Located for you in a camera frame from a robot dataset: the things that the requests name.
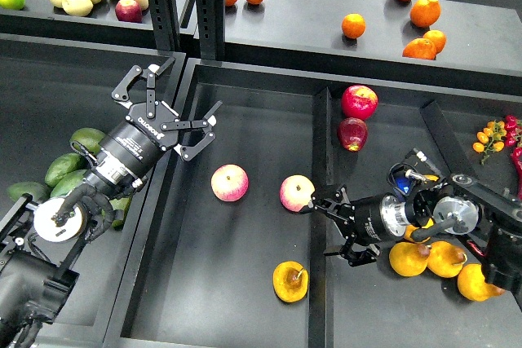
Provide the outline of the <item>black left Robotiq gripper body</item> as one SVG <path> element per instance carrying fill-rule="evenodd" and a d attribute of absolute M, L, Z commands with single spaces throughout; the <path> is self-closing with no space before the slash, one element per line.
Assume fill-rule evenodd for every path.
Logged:
<path fill-rule="evenodd" d="M 178 132 L 166 129 L 178 113 L 163 101 L 154 110 L 149 118 L 145 103 L 133 104 L 126 119 L 102 140 L 97 171 L 103 178 L 141 178 L 178 143 Z"/>

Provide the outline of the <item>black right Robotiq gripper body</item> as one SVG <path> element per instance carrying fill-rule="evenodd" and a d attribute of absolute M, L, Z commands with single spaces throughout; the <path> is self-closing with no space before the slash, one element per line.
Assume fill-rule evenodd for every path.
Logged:
<path fill-rule="evenodd" d="M 397 199 L 392 194 L 366 197 L 352 203 L 332 201 L 327 216 L 347 240 L 370 245 L 398 239 L 394 218 Z"/>

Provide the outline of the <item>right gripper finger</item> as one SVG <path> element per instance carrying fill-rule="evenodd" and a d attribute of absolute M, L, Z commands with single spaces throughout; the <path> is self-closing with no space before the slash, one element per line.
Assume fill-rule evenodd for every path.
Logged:
<path fill-rule="evenodd" d="M 319 212 L 336 224 L 349 226 L 353 223 L 353 208 L 345 185 L 326 185 L 316 189 L 309 202 L 298 213 Z"/>
<path fill-rule="evenodd" d="M 381 254 L 381 250 L 376 244 L 370 244 L 363 250 L 357 251 L 353 249 L 354 244 L 354 239 L 349 237 L 344 244 L 325 249 L 323 255 L 326 257 L 339 256 L 345 259 L 351 267 L 358 267 L 376 262 Z"/>

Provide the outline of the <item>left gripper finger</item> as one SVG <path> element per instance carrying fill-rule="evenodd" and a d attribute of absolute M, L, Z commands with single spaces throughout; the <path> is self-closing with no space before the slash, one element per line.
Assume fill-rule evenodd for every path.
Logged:
<path fill-rule="evenodd" d="M 172 147 L 172 149 L 174 149 L 184 161 L 190 161 L 193 159 L 198 153 L 200 153 L 204 148 L 206 148 L 215 140 L 215 133 L 213 131 L 213 127 L 217 123 L 215 112 L 221 107 L 222 104 L 222 101 L 217 101 L 200 120 L 181 121 L 178 117 L 175 117 L 173 121 L 161 123 L 161 131 L 164 134 L 171 131 L 201 131 L 203 133 L 202 139 L 194 146 L 184 146 L 180 143 L 177 143 Z"/>
<path fill-rule="evenodd" d="M 156 116 L 156 80 L 174 63 L 175 58 L 169 57 L 161 66 L 157 64 L 150 64 L 147 68 L 141 68 L 139 65 L 132 66 L 113 89 L 112 99 L 124 108 L 130 109 L 133 103 L 129 90 L 138 80 L 145 80 L 145 115 L 147 118 L 154 118 Z"/>

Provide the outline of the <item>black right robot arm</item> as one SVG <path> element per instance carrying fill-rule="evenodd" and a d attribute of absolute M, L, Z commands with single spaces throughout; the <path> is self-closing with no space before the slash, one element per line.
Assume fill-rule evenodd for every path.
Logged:
<path fill-rule="evenodd" d="M 344 244 L 327 249 L 352 267 L 375 262 L 379 245 L 403 237 L 458 236 L 480 262 L 485 280 L 521 293 L 521 203 L 466 174 L 443 174 L 418 149 L 387 174 L 390 192 L 351 200 L 344 185 L 315 190 L 301 214 L 319 212 L 337 226 Z"/>

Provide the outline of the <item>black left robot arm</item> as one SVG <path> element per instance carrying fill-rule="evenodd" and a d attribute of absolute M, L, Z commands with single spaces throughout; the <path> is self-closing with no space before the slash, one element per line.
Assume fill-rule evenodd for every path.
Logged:
<path fill-rule="evenodd" d="M 215 140 L 215 111 L 184 119 L 157 96 L 166 65 L 133 66 L 112 93 L 124 120 L 93 146 L 70 147 L 84 170 L 64 194 L 22 193 L 1 223 L 1 344 L 30 347 L 77 284 L 85 247 L 121 219 L 118 200 L 140 192 L 169 152 L 190 161 Z"/>

